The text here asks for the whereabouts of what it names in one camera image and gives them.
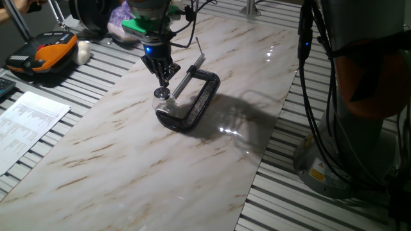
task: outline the yellow warning label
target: yellow warning label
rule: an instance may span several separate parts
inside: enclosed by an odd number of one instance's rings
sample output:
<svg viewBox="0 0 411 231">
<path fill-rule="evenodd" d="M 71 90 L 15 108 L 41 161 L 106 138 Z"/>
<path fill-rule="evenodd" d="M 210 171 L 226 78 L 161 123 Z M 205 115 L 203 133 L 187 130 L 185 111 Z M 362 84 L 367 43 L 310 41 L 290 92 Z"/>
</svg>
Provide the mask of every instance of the yellow warning label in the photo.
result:
<svg viewBox="0 0 411 231">
<path fill-rule="evenodd" d="M 321 182 L 324 180 L 324 174 L 320 173 L 319 171 L 313 168 L 311 168 L 310 175 Z"/>
</svg>

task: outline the metal slotted surface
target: metal slotted surface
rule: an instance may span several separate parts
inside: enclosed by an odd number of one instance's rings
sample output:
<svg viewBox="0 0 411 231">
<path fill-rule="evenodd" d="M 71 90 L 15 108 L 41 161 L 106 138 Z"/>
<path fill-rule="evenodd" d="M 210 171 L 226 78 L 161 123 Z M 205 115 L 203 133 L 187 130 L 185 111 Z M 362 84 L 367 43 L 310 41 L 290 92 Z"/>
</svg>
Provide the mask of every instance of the metal slotted surface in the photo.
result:
<svg viewBox="0 0 411 231">
<path fill-rule="evenodd" d="M 261 16 L 254 19 L 239 13 L 245 0 L 219 0 L 218 5 L 204 7 L 203 13 L 297 31 L 301 6 L 271 2 L 258 4 Z M 319 36 L 313 30 L 314 37 Z M 305 73 L 311 108 L 319 122 L 326 109 L 330 64 L 317 41 L 313 41 Z M 383 129 L 396 133 L 396 119 L 386 119 Z M 296 74 L 235 230 L 386 230 L 386 194 L 375 194 L 367 201 L 334 200 L 315 193 L 295 174 L 293 152 L 309 133 Z"/>
<path fill-rule="evenodd" d="M 255 19 L 239 13 L 246 5 L 245 0 L 218 0 L 218 5 L 208 4 L 202 13 L 297 31 L 300 6 L 271 2 L 258 4 L 261 16 Z M 0 176 L 0 200 L 143 55 L 141 49 L 127 50 L 115 44 L 91 46 L 94 56 L 90 63 L 72 66 L 73 73 L 71 70 L 62 72 L 61 75 L 68 79 L 54 89 L 36 87 L 6 74 L 5 78 L 17 82 L 19 91 L 0 104 L 0 113 L 28 90 L 71 105 L 72 110 L 7 174 Z M 312 45 L 305 69 L 313 113 L 320 121 L 326 108 L 330 70 L 329 61 L 317 42 Z M 303 105 L 297 74 L 235 230 L 385 230 L 387 195 L 375 194 L 367 201 L 333 200 L 310 190 L 295 174 L 293 151 L 310 132 Z M 395 133 L 395 122 L 393 118 L 386 120 L 383 129 Z"/>
<path fill-rule="evenodd" d="M 63 80 L 49 88 L 28 83 L 11 72 L 0 69 L 0 76 L 16 82 L 16 91 L 0 101 L 0 114 L 12 106 L 25 92 L 30 91 L 71 107 L 45 136 L 41 138 L 6 174 L 0 176 L 2 200 L 52 147 L 87 113 L 87 111 L 135 64 L 144 54 L 141 48 L 119 47 L 116 44 L 90 44 L 92 57 L 88 64 L 71 64 L 55 74 Z"/>
</svg>

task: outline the cable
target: cable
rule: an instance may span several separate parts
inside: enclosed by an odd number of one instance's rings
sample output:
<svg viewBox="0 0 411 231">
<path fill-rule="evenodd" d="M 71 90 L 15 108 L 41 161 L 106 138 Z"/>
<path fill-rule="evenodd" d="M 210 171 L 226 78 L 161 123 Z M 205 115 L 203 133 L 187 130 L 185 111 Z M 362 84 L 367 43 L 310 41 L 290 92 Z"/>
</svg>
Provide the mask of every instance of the cable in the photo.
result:
<svg viewBox="0 0 411 231">
<path fill-rule="evenodd" d="M 381 188 L 381 187 L 373 187 L 371 185 L 369 185 L 369 182 L 365 182 L 362 179 L 359 179 L 359 181 L 363 182 L 365 185 L 368 185 L 369 187 L 362 187 L 362 186 L 358 186 L 355 185 L 354 183 L 346 180 L 344 177 L 342 177 L 341 175 L 339 175 L 335 169 L 333 168 L 333 166 L 329 163 L 328 158 L 331 159 L 341 170 L 345 171 L 344 168 L 337 162 L 335 161 L 335 159 L 329 154 L 328 150 L 325 148 L 324 143 L 322 142 L 321 136 L 320 136 L 320 132 L 319 129 L 317 127 L 316 121 L 314 119 L 313 116 L 313 112 L 311 109 L 311 105 L 310 105 L 310 101 L 308 99 L 308 95 L 306 93 L 306 86 L 305 86 L 305 77 L 304 77 L 304 64 L 305 64 L 305 59 L 308 57 L 308 54 L 310 52 L 310 50 L 306 50 L 305 47 L 303 47 L 303 44 L 309 44 L 312 42 L 312 32 L 311 32 L 311 37 L 310 38 L 305 38 L 305 39 L 309 39 L 309 40 L 304 40 L 304 36 L 309 36 L 310 33 L 307 31 L 307 26 L 309 26 L 310 28 L 312 27 L 312 12 L 311 9 L 314 11 L 315 14 L 315 22 L 317 24 L 317 27 L 319 28 L 320 34 L 322 35 L 322 38 L 324 39 L 324 47 L 326 48 L 326 51 L 329 55 L 329 57 L 331 57 L 331 46 L 329 45 L 327 36 L 325 34 L 324 30 L 321 30 L 322 28 L 325 28 L 325 24 L 324 21 L 322 20 L 322 16 L 319 12 L 319 9 L 317 8 L 317 5 L 314 5 L 315 3 L 313 1 L 306 1 L 304 2 L 303 6 L 301 7 L 301 11 L 302 11 L 302 16 L 300 18 L 300 26 L 299 26 L 299 35 L 300 35 L 300 39 L 302 38 L 304 42 L 300 42 L 300 46 L 299 46 L 299 65 L 300 65 L 300 79 L 301 79 L 301 88 L 302 88 L 302 93 L 303 93 L 303 98 L 304 98 L 304 107 L 306 110 L 306 114 L 307 114 L 307 118 L 308 118 L 308 122 L 310 124 L 310 129 L 311 129 L 311 133 L 313 135 L 313 138 L 317 144 L 317 147 L 320 151 L 320 154 L 322 156 L 322 158 L 324 159 L 324 162 L 327 164 L 328 168 L 330 168 L 330 170 L 332 170 L 332 172 L 339 177 L 339 179 L 341 179 L 342 181 L 344 181 L 345 183 L 358 188 L 358 189 L 363 189 L 363 190 L 372 190 L 372 191 L 385 191 L 385 188 Z M 333 67 L 333 62 L 331 62 L 331 66 L 332 69 L 335 70 L 335 68 Z M 333 79 L 331 78 L 330 80 L 330 84 L 331 84 L 331 90 L 333 90 L 333 95 L 335 95 L 335 97 L 333 97 L 333 101 L 335 102 L 335 104 L 333 104 L 333 106 L 335 107 L 337 105 L 337 97 L 336 97 L 336 90 L 335 90 L 335 82 L 333 81 Z"/>
<path fill-rule="evenodd" d="M 195 24 L 197 21 L 197 13 L 208 3 L 213 3 L 213 4 L 218 4 L 217 0 L 207 0 L 205 3 L 203 3 L 200 8 L 198 8 L 198 0 L 197 0 L 197 10 L 195 11 L 195 16 L 194 16 L 194 21 L 193 21 L 193 29 L 191 30 L 191 36 L 190 36 L 190 40 L 188 41 L 188 44 L 186 46 L 180 45 L 180 44 L 176 44 L 173 42 L 170 42 L 169 44 L 175 47 L 179 47 L 179 48 L 188 48 L 191 45 L 191 41 L 193 40 L 194 37 L 194 31 L 195 31 Z"/>
</svg>

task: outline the person's hand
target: person's hand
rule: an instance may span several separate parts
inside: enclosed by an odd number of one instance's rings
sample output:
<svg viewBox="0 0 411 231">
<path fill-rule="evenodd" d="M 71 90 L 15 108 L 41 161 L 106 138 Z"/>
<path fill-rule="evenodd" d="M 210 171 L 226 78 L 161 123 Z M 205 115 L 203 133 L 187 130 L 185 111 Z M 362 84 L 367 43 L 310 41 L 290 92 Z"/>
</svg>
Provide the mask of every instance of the person's hand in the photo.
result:
<svg viewBox="0 0 411 231">
<path fill-rule="evenodd" d="M 42 4 L 40 0 L 14 0 L 14 4 L 16 5 L 17 9 L 19 9 L 20 13 L 22 14 L 27 13 L 32 3 L 37 3 L 38 5 Z"/>
</svg>

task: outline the paper document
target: paper document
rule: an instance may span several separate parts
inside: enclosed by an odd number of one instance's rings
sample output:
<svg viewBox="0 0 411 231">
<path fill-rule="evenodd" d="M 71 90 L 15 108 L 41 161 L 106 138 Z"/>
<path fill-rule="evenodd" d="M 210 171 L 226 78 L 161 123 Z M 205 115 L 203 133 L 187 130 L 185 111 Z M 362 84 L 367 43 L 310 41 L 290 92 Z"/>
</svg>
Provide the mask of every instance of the paper document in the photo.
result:
<svg viewBox="0 0 411 231">
<path fill-rule="evenodd" d="M 0 115 L 0 176 L 69 110 L 70 106 L 26 92 Z"/>
</svg>

